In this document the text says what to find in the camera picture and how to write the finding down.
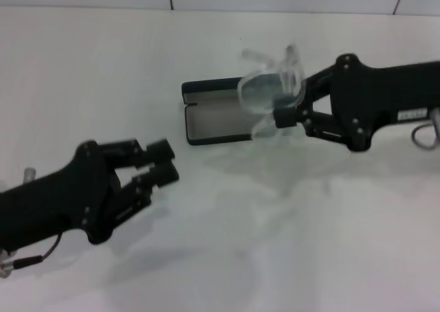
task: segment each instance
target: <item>white tabletop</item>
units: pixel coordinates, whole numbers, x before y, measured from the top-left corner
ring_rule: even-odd
[[[167,137],[181,175],[109,242],[68,232],[0,281],[1,310],[437,311],[440,161],[411,126],[364,154],[311,138],[192,147],[180,86],[248,73],[244,47],[294,41],[312,74],[344,52],[374,67],[439,59],[439,36],[432,17],[0,8],[3,189],[88,139]]]

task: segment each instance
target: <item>clear plastic object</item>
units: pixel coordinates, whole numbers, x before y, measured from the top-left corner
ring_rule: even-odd
[[[303,128],[276,128],[272,115],[274,109],[296,107],[304,99],[304,71],[296,46],[287,46],[285,59],[279,63],[252,50],[244,50],[242,56],[265,67],[244,77],[238,88],[241,106],[250,113],[264,115],[252,129],[252,139],[272,138],[276,143],[277,137],[302,135]]]

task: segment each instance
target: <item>robotic hand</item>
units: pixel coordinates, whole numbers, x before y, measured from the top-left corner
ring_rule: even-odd
[[[345,54],[305,80],[301,70],[273,68],[244,78],[239,92],[246,109],[264,107],[279,129],[301,123],[309,137],[362,152],[370,148],[372,136],[383,126],[430,120],[432,124],[412,132],[412,140],[425,150],[440,146],[440,62],[374,69],[363,65],[355,54]],[[295,93],[286,90],[286,81],[296,86]],[[330,96],[331,115],[313,108],[325,96]],[[434,126],[437,136],[428,146],[416,139],[416,132],[427,126]]]
[[[107,241],[117,226],[150,206],[154,186],[179,179],[171,162],[174,157],[166,140],[148,145],[145,151],[137,140],[85,142],[63,169],[34,181],[25,178],[22,186],[1,193],[0,277],[43,262],[67,230],[85,231],[94,245]],[[152,167],[121,187],[115,169],[145,166]],[[51,236],[57,239],[46,254],[4,261],[16,250]]]

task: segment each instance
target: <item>white label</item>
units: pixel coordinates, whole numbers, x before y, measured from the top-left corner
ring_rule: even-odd
[[[411,109],[409,111],[400,111],[397,114],[397,121],[415,120],[417,118],[425,118],[428,114],[427,108]]]

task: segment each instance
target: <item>white table surface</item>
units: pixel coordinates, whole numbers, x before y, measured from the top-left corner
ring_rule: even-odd
[[[181,175],[109,242],[68,232],[2,280],[0,309],[439,311],[440,159],[411,126],[382,129],[365,154],[313,139],[192,147],[180,91],[254,69],[244,47],[295,41],[312,74],[344,52],[375,67],[439,59],[439,37],[432,17],[0,8],[3,189],[89,138],[167,137]]]

